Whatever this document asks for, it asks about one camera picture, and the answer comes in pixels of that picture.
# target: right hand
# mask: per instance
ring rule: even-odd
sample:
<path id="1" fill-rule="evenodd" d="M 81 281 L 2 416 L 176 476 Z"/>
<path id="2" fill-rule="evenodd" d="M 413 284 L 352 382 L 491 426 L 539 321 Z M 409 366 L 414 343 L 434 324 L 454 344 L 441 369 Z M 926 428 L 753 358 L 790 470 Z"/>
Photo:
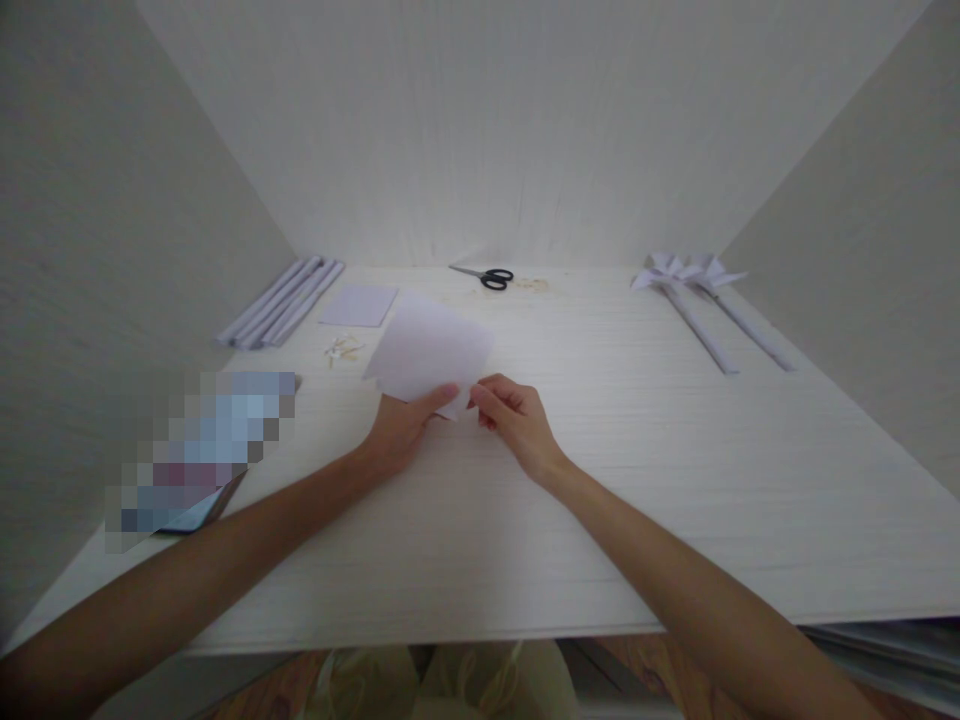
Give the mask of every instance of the right hand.
<path id="1" fill-rule="evenodd" d="M 536 388 L 497 373 L 470 388 L 467 408 L 474 406 L 480 409 L 480 427 L 499 433 L 520 467 L 540 485 L 569 464 L 553 438 Z"/>

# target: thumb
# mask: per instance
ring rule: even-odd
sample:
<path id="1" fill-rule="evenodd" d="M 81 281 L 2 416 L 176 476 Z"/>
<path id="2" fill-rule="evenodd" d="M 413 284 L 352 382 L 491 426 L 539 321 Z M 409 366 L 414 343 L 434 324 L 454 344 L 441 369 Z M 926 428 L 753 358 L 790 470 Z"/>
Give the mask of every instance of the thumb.
<path id="1" fill-rule="evenodd" d="M 504 405 L 500 398 L 483 385 L 474 385 L 470 388 L 470 399 L 484 414 L 493 418 L 497 425 L 505 425 L 513 421 L 513 410 Z"/>
<path id="2" fill-rule="evenodd" d="M 448 383 L 434 388 L 431 392 L 422 398 L 414 400 L 410 405 L 416 408 L 417 412 L 424 419 L 429 418 L 433 413 L 448 404 L 460 393 L 460 386 L 456 383 Z"/>

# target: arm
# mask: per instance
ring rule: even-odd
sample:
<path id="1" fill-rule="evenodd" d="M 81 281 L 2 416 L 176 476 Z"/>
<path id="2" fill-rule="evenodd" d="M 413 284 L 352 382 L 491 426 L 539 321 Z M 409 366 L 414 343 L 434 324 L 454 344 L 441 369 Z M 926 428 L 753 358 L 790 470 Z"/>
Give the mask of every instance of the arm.
<path id="1" fill-rule="evenodd" d="M 537 391 L 495 375 L 471 390 L 480 425 L 563 503 L 704 671 L 770 718 L 879 720 L 854 685 L 757 595 L 563 454 Z"/>
<path id="2" fill-rule="evenodd" d="M 413 460 L 433 412 L 383 397 L 352 453 L 179 541 L 121 575 L 0 662 L 7 717 L 86 717 L 172 655 L 281 560 Z"/>

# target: wooden tabletop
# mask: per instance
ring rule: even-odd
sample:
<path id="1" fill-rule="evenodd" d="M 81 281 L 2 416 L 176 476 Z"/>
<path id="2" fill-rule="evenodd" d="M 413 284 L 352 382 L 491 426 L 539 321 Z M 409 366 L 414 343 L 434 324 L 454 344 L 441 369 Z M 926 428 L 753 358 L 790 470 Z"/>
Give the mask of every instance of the wooden tabletop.
<path id="1" fill-rule="evenodd" d="M 576 462 L 792 621 L 960 613 L 960 503 L 732 289 L 722 292 L 799 372 L 784 373 L 718 308 L 690 295 L 740 366 L 722 375 L 662 295 L 629 290 L 634 268 L 511 269 L 517 281 L 498 293 L 441 268 L 348 268 L 286 345 L 238 353 L 227 370 L 295 371 L 303 385 L 295 437 L 250 470 L 228 512 L 364 436 L 377 392 L 360 377 L 383 329 L 317 318 L 345 283 L 397 285 L 491 328 L 487 370 L 538 387 Z M 366 347 L 358 361 L 331 368 L 323 351 L 347 334 Z M 94 536 L 14 644 L 169 542 L 150 538 L 114 556 Z M 434 423 L 407 472 L 295 552 L 193 649 L 658 627 L 569 513 L 468 414 Z"/>

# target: paper pinwheel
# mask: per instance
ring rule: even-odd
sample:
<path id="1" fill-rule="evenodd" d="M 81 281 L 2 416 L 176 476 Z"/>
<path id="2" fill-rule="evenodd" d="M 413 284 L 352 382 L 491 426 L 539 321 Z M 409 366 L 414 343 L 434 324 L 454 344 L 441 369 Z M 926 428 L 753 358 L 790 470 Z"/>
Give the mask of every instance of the paper pinwheel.
<path id="1" fill-rule="evenodd" d="M 694 334 L 700 338 L 700 342 L 710 353 L 710 356 L 716 361 L 717 365 L 725 375 L 735 375 L 740 372 L 734 367 L 733 363 L 727 358 L 724 352 L 717 346 L 713 339 L 707 335 L 707 332 L 701 327 L 700 323 L 690 312 L 690 308 L 680 297 L 677 289 L 690 282 L 696 275 L 703 270 L 699 267 L 686 267 L 683 262 L 672 253 L 653 253 L 650 258 L 653 260 L 653 267 L 644 270 L 634 279 L 630 286 L 633 290 L 654 285 L 663 291 L 667 299 L 673 303 L 673 306 L 680 313 Z"/>

